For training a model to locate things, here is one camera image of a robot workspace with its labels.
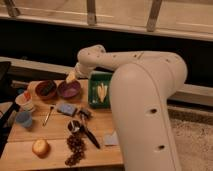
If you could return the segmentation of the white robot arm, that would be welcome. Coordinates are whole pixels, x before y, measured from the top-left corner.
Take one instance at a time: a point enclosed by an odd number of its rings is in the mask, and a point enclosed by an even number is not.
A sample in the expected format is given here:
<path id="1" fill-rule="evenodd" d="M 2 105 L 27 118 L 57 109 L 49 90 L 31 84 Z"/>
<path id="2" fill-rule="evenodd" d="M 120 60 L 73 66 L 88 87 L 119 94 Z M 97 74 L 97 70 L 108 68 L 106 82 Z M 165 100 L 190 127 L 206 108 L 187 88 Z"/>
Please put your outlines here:
<path id="1" fill-rule="evenodd" d="M 109 97 L 125 171 L 182 171 L 167 99 L 184 85 L 184 60 L 171 52 L 108 52 L 101 45 L 81 49 L 77 59 L 70 80 L 97 67 L 113 72 Z"/>

